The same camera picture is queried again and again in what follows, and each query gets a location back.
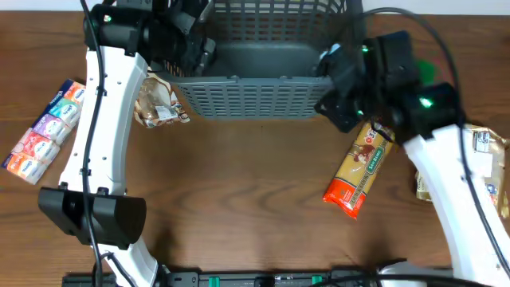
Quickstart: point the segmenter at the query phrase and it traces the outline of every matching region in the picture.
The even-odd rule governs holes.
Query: green light
[[[433,101],[431,101],[427,98],[424,98],[424,97],[420,98],[420,103],[422,103],[422,106],[425,108],[430,108],[434,104]]]

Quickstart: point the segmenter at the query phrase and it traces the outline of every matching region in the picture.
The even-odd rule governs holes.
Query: spaghetti package
[[[392,131],[378,124],[376,128],[394,137]],[[356,219],[391,146],[392,143],[374,131],[370,123],[364,124],[323,200],[336,203],[347,215]]]
[[[477,165],[470,167],[484,175],[485,187],[498,214],[507,218],[510,214],[508,199],[502,190],[504,179],[504,153],[510,145],[510,141],[498,136],[490,128],[478,127],[466,124],[466,128],[473,135],[474,158]],[[416,197],[418,199],[432,201],[427,186],[420,175],[416,172]]]

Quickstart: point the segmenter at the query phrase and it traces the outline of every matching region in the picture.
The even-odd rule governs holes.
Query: yellow package
[[[379,124],[375,127],[394,138],[390,130]],[[392,143],[373,130],[370,123],[364,124],[323,200],[338,204],[347,215],[356,219],[391,146]]]

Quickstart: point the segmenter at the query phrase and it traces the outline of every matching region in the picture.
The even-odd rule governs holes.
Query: food packaging
[[[60,148],[56,143],[33,132],[32,128],[26,130],[25,135],[12,150],[13,153],[24,153],[44,164],[50,164],[59,151]]]
[[[21,177],[27,183],[36,184],[48,166],[20,152],[11,153],[7,156],[2,163],[2,167]]]
[[[32,129],[58,145],[62,144],[72,130],[63,120],[49,114],[40,116],[32,125]]]
[[[143,81],[134,113],[136,121],[146,128],[190,121],[170,84],[154,73]]]
[[[80,119],[80,106],[73,101],[62,97],[53,107],[51,107],[48,113],[60,118],[69,127],[74,127],[77,124],[78,119]]]
[[[66,80],[2,162],[2,167],[28,183],[37,183],[79,120],[84,89],[82,84]]]
[[[379,124],[375,125],[377,129],[394,138],[392,131]],[[364,124],[323,200],[336,203],[347,215],[356,219],[392,145],[373,130],[370,123]]]
[[[67,92],[64,93],[64,98],[71,100],[73,103],[83,106],[83,99],[85,98],[85,86],[77,83],[73,80],[67,80],[63,84],[63,88],[67,88]]]
[[[507,218],[509,216],[508,199],[502,190],[504,181],[504,153],[510,142],[498,136],[490,128],[466,124],[466,128],[473,135],[474,158],[477,165],[470,167],[484,174],[485,186],[498,214]],[[416,173],[418,199],[431,201],[430,194],[419,172]]]

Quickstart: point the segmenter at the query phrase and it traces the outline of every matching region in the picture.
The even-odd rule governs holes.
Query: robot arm
[[[92,140],[88,182],[93,194],[124,196],[126,146],[135,101],[147,76],[147,62],[138,53],[134,57],[126,56],[125,50],[121,48],[101,49],[104,55],[104,70],[108,75],[104,79],[107,94],[101,104],[99,124]],[[71,191],[83,190],[80,169],[97,97],[98,71],[96,52],[88,51],[85,90],[87,100],[84,102],[73,151],[60,178],[60,184],[67,184]],[[99,244],[99,248],[101,254],[112,253],[115,256],[136,286],[152,286],[158,271],[158,263],[149,254],[142,238],[130,244],[126,250],[109,244]],[[108,258],[106,260],[116,275],[117,285],[129,286],[114,262]]]
[[[129,2],[119,1],[119,4],[121,2],[125,6],[96,5],[91,11],[97,24],[93,33],[99,38],[105,74],[105,94],[98,124],[93,130],[88,162],[92,224],[100,254],[115,273],[117,285],[153,286],[158,282],[166,286],[166,272],[149,254],[141,238],[147,210],[145,201],[124,196],[125,155],[133,108],[147,76],[148,62],[156,59],[178,63],[189,69],[190,74],[200,73],[208,61],[204,55],[214,52],[214,42],[182,32],[190,27],[168,24],[167,20],[171,22],[178,17],[165,14],[168,1],[153,1],[153,7],[148,10],[133,9]],[[203,17],[200,9],[194,9],[196,6],[187,5],[186,8]],[[85,43],[97,49],[86,23],[84,30]],[[43,187],[39,194],[41,210],[62,231],[76,236],[85,245],[90,245],[90,235],[80,195],[83,191],[82,163],[99,77],[96,52],[89,50],[86,101],[72,154],[61,174],[59,187]]]
[[[417,136],[403,144],[407,155],[424,176],[437,211],[449,252],[453,276],[490,286],[510,286],[475,208],[465,179],[459,148],[459,127],[450,125],[432,131],[433,138]],[[477,162],[472,136],[463,132],[470,167]],[[506,258],[510,257],[510,239],[487,194],[483,176],[473,171],[472,180],[490,228]]]

